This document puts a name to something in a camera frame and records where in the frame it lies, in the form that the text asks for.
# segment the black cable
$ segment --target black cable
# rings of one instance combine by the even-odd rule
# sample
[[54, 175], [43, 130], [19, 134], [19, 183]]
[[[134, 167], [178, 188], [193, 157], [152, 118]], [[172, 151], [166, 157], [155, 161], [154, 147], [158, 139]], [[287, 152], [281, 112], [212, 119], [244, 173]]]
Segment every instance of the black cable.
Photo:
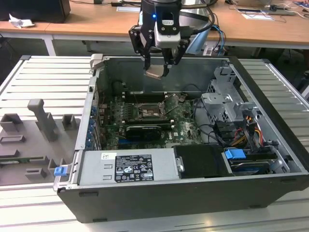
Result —
[[223, 39], [224, 39], [224, 42], [223, 42], [223, 44], [222, 44], [222, 50], [223, 50], [223, 55], [224, 55], [224, 54], [225, 54], [225, 52], [224, 52], [224, 45], [225, 45], [225, 42], [226, 42], [226, 34], [225, 34], [225, 32], [222, 31], [221, 29], [220, 29], [220, 31], [221, 31], [221, 33], [223, 34]]
[[188, 86], [194, 86], [195, 88], [197, 88], [201, 93], [202, 93], [202, 90], [195, 84], [187, 84], [185, 85], [184, 87], [182, 87], [182, 89], [180, 90], [180, 92], [184, 92], [185, 88], [187, 88]]
[[[220, 29], [218, 16], [217, 16], [215, 13], [213, 13], [213, 15], [216, 17], [216, 19], [217, 19], [217, 25], [218, 25], [218, 28]], [[218, 40], [217, 44], [215, 45], [215, 48], [219, 45], [220, 40], [221, 40], [221, 36], [219, 35], [219, 40]]]
[[196, 113], [197, 113], [197, 106], [198, 106], [200, 100], [201, 100], [201, 98], [198, 99], [198, 101], [197, 101], [197, 103], [196, 103], [196, 105], [195, 105], [194, 111], [193, 111], [193, 120], [195, 121], [195, 123], [196, 123], [195, 115], [196, 115]]
[[[209, 132], [209, 134], [214, 133], [214, 131]], [[215, 134], [215, 133], [214, 133]], [[210, 143], [209, 141], [209, 136], [208, 136], [208, 143]]]
[[[263, 15], [264, 17], [274, 19], [274, 18], [272, 18], [272, 17], [269, 16], [269, 15], [267, 16], [267, 15], [263, 12], [263, 10], [256, 9], [256, 10], [259, 10], [259, 11], [256, 12], [253, 16], [251, 16], [250, 14], [247, 14], [246, 11], [240, 11], [240, 10], [238, 10], [238, 8], [237, 8], [237, 6], [236, 6], [235, 4], [232, 3], [232, 5], [234, 6], [234, 9], [230, 8], [231, 5], [228, 5], [228, 8], [229, 8], [230, 10], [237, 10], [237, 11], [239, 11], [240, 13], [244, 13], [245, 15], [249, 16], [250, 18], [254, 18], [254, 17], [257, 16], [259, 13], [262, 13], [262, 15]], [[284, 15], [281, 15], [280, 18], [283, 19], [284, 21], [282, 21], [282, 20], [276, 20], [276, 19], [274, 19], [274, 21], [286, 23], [286, 19], [283, 18], [283, 16], [284, 16]]]
[[192, 32], [192, 35], [197, 35], [201, 32], [204, 32], [206, 30], [208, 30], [209, 28], [211, 28], [214, 24], [214, 21], [215, 21], [215, 18], [214, 18], [214, 15], [213, 15], [213, 12], [211, 11], [211, 9], [209, 7], [206, 7], [207, 11], [209, 12], [209, 15], [211, 16], [211, 22], [210, 24], [208, 24], [207, 26], [201, 28], [201, 29], [195, 29], [193, 32]]
[[129, 2], [129, 1], [124, 1], [124, 0], [121, 0], [121, 3], [131, 5], [131, 6], [136, 6], [136, 7], [140, 7], [140, 4], [141, 4], [140, 2], [132, 3], [132, 2]]
[[203, 124], [200, 125], [198, 128], [199, 128], [199, 130], [200, 130], [203, 134], [207, 135], [208, 138], [211, 137], [212, 139], [214, 139], [215, 141], [217, 141], [218, 143], [220, 143], [219, 140], [218, 140], [216, 137], [214, 137], [213, 135], [211, 135], [211, 132], [210, 132], [210, 133], [207, 133], [207, 132], [203, 131], [203, 130], [201, 129], [202, 126], [203, 126]]
[[213, 128], [213, 124], [201, 124], [201, 125], [199, 125], [200, 127], [201, 126], [208, 126], [208, 127], [210, 127], [210, 128]]
[[214, 5], [217, 1], [218, 1], [218, 0], [210, 1], [210, 3], [208, 3], [207, 5], [208, 5], [208, 6], [212, 6], [212, 5]]
[[101, 6], [106, 6], [106, 5], [109, 5], [111, 4], [110, 2], [108, 3], [101, 3], [101, 4], [94, 4], [93, 2], [85, 2], [85, 1], [75, 1], [75, 0], [69, 0], [71, 2], [74, 2], [74, 3], [77, 3], [77, 4], [89, 4], [89, 5], [101, 5]]
[[205, 103], [204, 103], [204, 101], [203, 101], [203, 100], [202, 100], [202, 103], [203, 103], [204, 109], [205, 109], [205, 110], [206, 110], [206, 112], [210, 115], [210, 113], [209, 113], [208, 109], [206, 108], [206, 105], [205, 105]]
[[207, 6], [214, 5], [218, 0], [213, 0], [210, 3], [206, 3], [204, 0], [201, 0], [202, 4], [194, 4], [194, 5], [182, 5], [182, 9], [201, 9], [206, 8]]

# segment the blue plastic clip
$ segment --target blue plastic clip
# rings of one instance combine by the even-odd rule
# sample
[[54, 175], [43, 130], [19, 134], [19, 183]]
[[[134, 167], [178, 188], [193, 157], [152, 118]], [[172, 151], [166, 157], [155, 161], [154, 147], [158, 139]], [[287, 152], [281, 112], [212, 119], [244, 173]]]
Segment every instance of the blue plastic clip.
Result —
[[97, 108], [95, 106], [91, 107], [91, 115], [95, 115], [97, 112]]
[[66, 176], [68, 167], [56, 167], [54, 171], [54, 176]]
[[242, 149], [228, 149], [225, 152], [227, 159], [245, 159], [246, 155]]
[[93, 130], [94, 130], [94, 127], [93, 127], [93, 126], [89, 126], [89, 127], [88, 127], [88, 132], [93, 132]]
[[93, 135], [92, 135], [92, 132], [88, 132], [88, 133], [87, 133], [87, 136], [86, 136], [86, 139], [91, 139], [92, 136], [93, 136]]

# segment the blue latch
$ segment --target blue latch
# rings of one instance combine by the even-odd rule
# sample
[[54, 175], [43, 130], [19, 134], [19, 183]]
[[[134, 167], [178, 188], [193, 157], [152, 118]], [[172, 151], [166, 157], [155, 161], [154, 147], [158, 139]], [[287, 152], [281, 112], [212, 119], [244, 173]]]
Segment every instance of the blue latch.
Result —
[[243, 152], [242, 149], [228, 149], [225, 152], [227, 159], [245, 159], [246, 154]]
[[90, 120], [89, 120], [89, 125], [90, 125], [90, 126], [93, 126], [94, 124], [95, 124], [95, 120], [90, 119]]
[[54, 171], [54, 176], [66, 176], [68, 167], [56, 167]]
[[91, 114], [92, 114], [92, 115], [95, 115], [96, 112], [97, 112], [96, 107], [95, 107], [95, 106], [92, 106], [92, 107], [91, 107]]

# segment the black cable on desk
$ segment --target black cable on desk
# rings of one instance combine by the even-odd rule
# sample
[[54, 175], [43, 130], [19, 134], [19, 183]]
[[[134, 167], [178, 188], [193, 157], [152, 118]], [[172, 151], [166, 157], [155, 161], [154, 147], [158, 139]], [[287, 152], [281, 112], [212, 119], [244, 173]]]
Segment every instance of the black cable on desk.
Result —
[[89, 5], [101, 5], [101, 6], [106, 6], [106, 5], [109, 5], [111, 4], [110, 2], [107, 2], [107, 3], [101, 3], [101, 4], [94, 4], [93, 2], [85, 2], [85, 1], [75, 1], [75, 0], [69, 0], [70, 2], [74, 2], [74, 3], [77, 3], [77, 4], [89, 4]]
[[209, 7], [206, 7], [207, 11], [209, 12], [209, 15], [211, 16], [211, 22], [210, 24], [208, 24], [207, 26], [203, 27], [202, 29], [195, 29], [193, 32], [192, 32], [192, 35], [197, 35], [201, 32], [204, 32], [208, 29], [210, 29], [213, 24], [214, 24], [214, 21], [215, 21], [215, 18], [214, 18], [214, 15], [213, 15], [213, 12], [211, 11], [211, 9]]
[[140, 2], [133, 3], [133, 2], [124, 1], [124, 0], [122, 0], [121, 3], [131, 5], [131, 6], [136, 6], [136, 7], [140, 7], [140, 5], [141, 5]]

